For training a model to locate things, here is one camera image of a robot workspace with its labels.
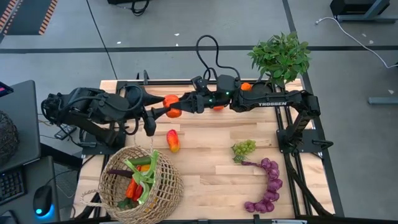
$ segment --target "green leaves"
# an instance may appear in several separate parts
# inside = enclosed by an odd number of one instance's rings
[[[305,73],[310,64],[308,42],[300,43],[296,32],[289,35],[273,35],[267,42],[259,42],[248,53],[252,69],[257,67],[261,75],[271,73],[270,80],[277,85],[292,82],[298,74]]]

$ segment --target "desk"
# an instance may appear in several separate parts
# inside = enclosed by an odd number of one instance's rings
[[[117,83],[116,80],[102,81],[100,88],[115,93]],[[192,91],[193,87],[149,85],[145,89],[153,95],[181,96],[186,91]],[[215,86],[209,85],[209,89],[214,90]],[[287,85],[287,90],[301,89],[300,80]],[[162,104],[152,106],[159,108]],[[297,112],[292,109],[291,113],[294,119]],[[276,161],[280,167],[280,178],[284,181],[284,186],[279,190],[280,199],[275,203],[275,210],[260,214],[260,218],[294,218],[284,157],[277,145],[275,132],[278,126],[274,108],[256,108],[247,113],[235,113],[227,108],[222,111],[206,109],[203,114],[183,112],[181,117],[175,119],[162,116],[156,123],[154,149],[170,157],[182,174],[185,186],[184,198],[168,220],[252,219],[253,213],[245,211],[243,203],[257,202],[261,199],[267,186],[265,173],[258,167],[234,164],[230,149],[235,142],[247,139],[256,140],[257,145],[257,149],[248,156],[249,160],[260,162],[261,159],[268,157]],[[131,127],[128,131],[132,131],[134,122],[127,122],[127,125]],[[170,129],[178,132],[181,142],[181,150],[176,154],[169,151],[166,142],[165,135]],[[148,147],[150,144],[150,138],[142,130],[142,123],[136,139],[143,147]],[[132,136],[128,136],[126,145],[132,144]],[[321,159],[313,154],[301,154],[301,159],[308,188],[319,202],[333,213],[333,204]],[[84,205],[80,204],[82,193],[98,188],[102,162],[103,156],[95,156],[82,168],[74,201],[76,214],[84,209]],[[301,214],[305,214],[302,195],[299,188],[296,189]]]
[[[33,197],[35,191],[54,177],[52,157],[43,157],[40,160],[25,165],[23,169],[28,193],[8,203],[5,203],[4,205],[1,205],[0,214],[3,214],[8,210],[12,210],[21,224],[59,222],[60,214],[55,179],[51,180],[49,183],[52,188],[52,201],[54,204],[53,214],[49,217],[38,219],[33,211]]]

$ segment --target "wooden table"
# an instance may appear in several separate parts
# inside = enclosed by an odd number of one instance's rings
[[[115,93],[116,84],[116,80],[105,80],[101,82],[100,88]],[[149,85],[145,89],[153,95],[180,96],[186,91],[192,91],[193,87]],[[301,90],[300,80],[289,83],[286,89]],[[160,108],[162,104],[152,106]],[[297,112],[292,109],[293,120],[296,116]],[[260,218],[294,217],[284,158],[279,152],[275,134],[278,127],[274,108],[256,108],[247,113],[235,113],[227,108],[222,111],[206,109],[203,114],[183,112],[181,117],[174,119],[162,116],[156,123],[154,149],[171,158],[181,172],[185,186],[184,198],[178,209],[169,216],[169,220],[252,219],[253,213],[245,211],[243,204],[246,201],[257,202],[262,198],[267,187],[265,172],[258,167],[234,164],[233,152],[230,149],[234,143],[247,139],[255,140],[257,146],[256,150],[248,155],[249,160],[260,162],[268,157],[276,161],[279,164],[280,179],[284,182],[279,190],[280,199],[274,204],[275,210],[260,214]],[[128,126],[131,127],[128,131],[132,131],[134,123],[128,122]],[[169,151],[165,137],[170,129],[176,130],[180,138],[181,150],[176,154]],[[142,123],[137,133],[137,143],[144,147],[148,147],[150,143],[150,138],[142,129]],[[126,145],[132,144],[132,136],[128,136]],[[301,154],[301,160],[308,188],[318,201],[333,213],[322,161],[313,154]],[[82,193],[98,188],[102,163],[103,156],[95,156],[82,168],[74,201],[76,215],[84,209],[84,205],[79,202]],[[296,189],[300,211],[305,214],[301,191],[298,186]]]

